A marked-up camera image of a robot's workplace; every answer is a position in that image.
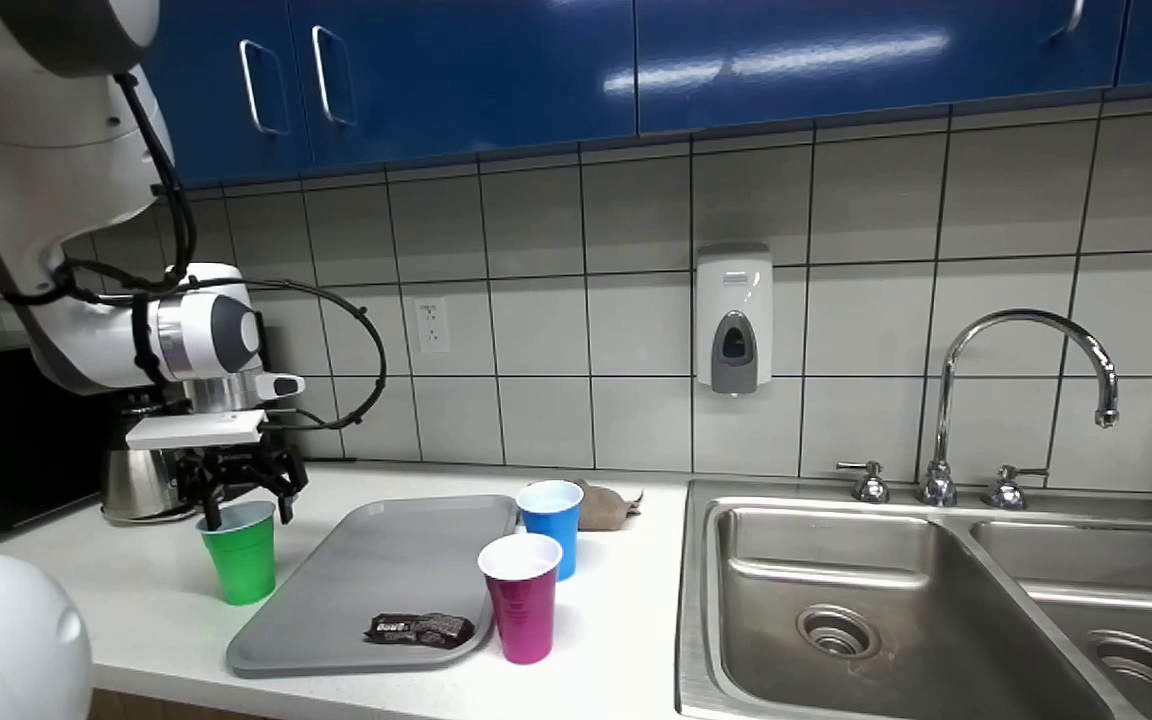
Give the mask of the white rounded robot base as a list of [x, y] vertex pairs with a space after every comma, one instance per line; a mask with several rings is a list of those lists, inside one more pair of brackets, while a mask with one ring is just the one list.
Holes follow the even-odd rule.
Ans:
[[91, 643], [67, 591], [0, 557], [0, 720], [87, 720]]

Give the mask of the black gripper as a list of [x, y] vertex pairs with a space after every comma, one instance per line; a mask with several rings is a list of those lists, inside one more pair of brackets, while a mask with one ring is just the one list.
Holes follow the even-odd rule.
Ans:
[[168, 475], [199, 509], [202, 533], [218, 529], [224, 500], [251, 489], [272, 492], [279, 525], [293, 525], [294, 496], [307, 483], [299, 451], [284, 444], [183, 449], [168, 455]]

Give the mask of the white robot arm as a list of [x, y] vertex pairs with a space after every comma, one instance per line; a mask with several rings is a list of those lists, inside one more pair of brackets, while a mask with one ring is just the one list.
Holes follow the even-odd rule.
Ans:
[[305, 461], [255, 389], [259, 321], [243, 278], [180, 257], [105, 297], [67, 245], [175, 206], [175, 155], [142, 77], [161, 0], [0, 0], [0, 297], [38, 374], [74, 393], [148, 393], [121, 430], [130, 468], [202, 518], [224, 492], [294, 500]]

